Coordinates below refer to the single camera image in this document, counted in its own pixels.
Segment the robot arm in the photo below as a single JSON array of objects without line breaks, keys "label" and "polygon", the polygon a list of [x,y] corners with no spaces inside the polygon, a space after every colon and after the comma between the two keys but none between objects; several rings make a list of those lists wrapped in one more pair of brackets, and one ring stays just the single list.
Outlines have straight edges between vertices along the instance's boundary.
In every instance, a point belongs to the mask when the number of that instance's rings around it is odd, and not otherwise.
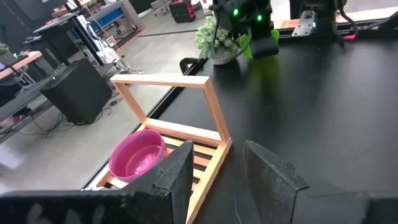
[{"label": "robot arm", "polygon": [[[344,12],[343,7],[346,0],[295,0],[300,1],[299,12],[302,13],[300,23],[293,37],[306,35],[328,35],[335,36],[338,43],[353,40],[358,34],[358,27]],[[212,5],[218,26],[226,29],[232,35],[247,33],[253,58],[261,58],[279,53],[276,40],[271,36],[274,23],[271,21],[272,7],[270,0],[214,0]],[[335,16],[337,10],[350,23],[355,33],[342,37],[337,33]]]}]

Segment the desk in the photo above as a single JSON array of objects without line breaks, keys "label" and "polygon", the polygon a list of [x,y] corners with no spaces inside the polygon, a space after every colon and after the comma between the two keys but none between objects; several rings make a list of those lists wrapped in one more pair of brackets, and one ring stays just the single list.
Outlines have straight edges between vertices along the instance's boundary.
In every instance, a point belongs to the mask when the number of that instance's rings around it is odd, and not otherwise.
[{"label": "desk", "polygon": [[[14,64],[12,67],[15,68],[16,70],[21,69],[23,66],[33,62],[34,60],[37,60],[38,58],[40,58],[42,56],[41,52],[35,51],[35,52],[29,52],[28,53],[28,57],[17,62],[16,64]],[[5,70],[3,70],[2,72],[0,72],[0,79],[13,74],[14,72],[12,71],[11,68],[7,68]]]},{"label": "desk", "polygon": [[[397,49],[393,38],[358,39],[345,49],[287,44],[275,57],[191,68],[186,75],[211,78],[233,140],[195,223],[239,223],[236,211],[242,223],[259,223],[244,175],[245,140],[297,164],[324,194],[398,189]],[[200,90],[175,91],[150,116],[215,130]]]}]

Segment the wooden rack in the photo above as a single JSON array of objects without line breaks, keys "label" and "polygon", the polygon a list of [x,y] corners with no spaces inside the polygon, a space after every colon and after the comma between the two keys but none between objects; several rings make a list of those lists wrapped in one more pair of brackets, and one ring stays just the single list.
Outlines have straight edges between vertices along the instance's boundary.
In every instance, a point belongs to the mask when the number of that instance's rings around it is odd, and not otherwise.
[{"label": "wooden rack", "polygon": [[[202,205],[218,170],[232,145],[231,137],[224,120],[223,113],[218,104],[216,93],[209,77],[187,77],[187,76],[166,76],[166,75],[115,75],[111,78],[116,89],[120,92],[130,109],[138,117],[141,126],[137,131],[153,129],[163,136],[168,152],[179,147],[183,141],[179,139],[190,139],[195,143],[192,194],[190,197],[186,223],[193,223],[200,206]],[[126,84],[141,85],[164,85],[179,86],[185,88],[201,88],[205,94],[211,116],[218,131],[194,128],[182,124],[175,124],[157,119],[148,118],[145,112],[138,105]],[[126,182],[118,180],[109,172],[106,166],[92,181],[88,187],[105,187],[112,185],[119,189],[127,185]]]}]

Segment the black speaker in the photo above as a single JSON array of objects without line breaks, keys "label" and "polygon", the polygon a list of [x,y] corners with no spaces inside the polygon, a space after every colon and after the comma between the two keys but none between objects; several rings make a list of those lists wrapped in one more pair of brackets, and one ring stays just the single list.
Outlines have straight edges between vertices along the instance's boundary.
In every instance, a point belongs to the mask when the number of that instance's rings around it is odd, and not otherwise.
[{"label": "black speaker", "polygon": [[112,95],[86,58],[73,62],[40,92],[75,125],[94,122]]}]

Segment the plastic bowl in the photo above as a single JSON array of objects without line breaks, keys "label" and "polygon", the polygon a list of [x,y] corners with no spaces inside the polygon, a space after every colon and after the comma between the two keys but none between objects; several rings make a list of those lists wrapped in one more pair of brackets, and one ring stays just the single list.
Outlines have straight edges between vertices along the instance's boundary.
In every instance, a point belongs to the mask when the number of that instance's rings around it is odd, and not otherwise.
[{"label": "plastic bowl", "polygon": [[109,171],[120,180],[132,182],[158,164],[165,151],[166,144],[157,131],[138,131],[116,146],[109,159]]}]

